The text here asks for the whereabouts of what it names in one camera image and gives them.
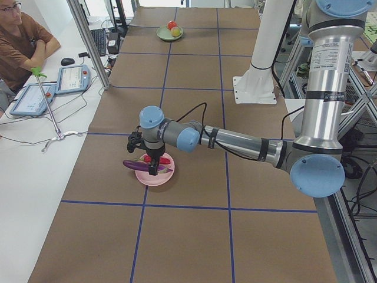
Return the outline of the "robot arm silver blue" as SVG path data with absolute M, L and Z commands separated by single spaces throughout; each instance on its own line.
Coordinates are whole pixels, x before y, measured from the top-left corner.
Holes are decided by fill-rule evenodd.
M 343 185 L 342 145 L 338 130 L 346 100 L 354 40 L 363 33 L 374 1 L 305 1 L 303 36 L 313 45 L 305 105 L 295 112 L 293 141 L 273 141 L 207 126 L 179 123 L 156 106 L 140 112 L 140 124 L 128 139 L 128 150 L 144 149 L 152 158 L 148 172 L 156 175 L 166 145 L 185 152 L 204 144 L 244 159 L 268 162 L 290 174 L 302 193 L 324 198 Z

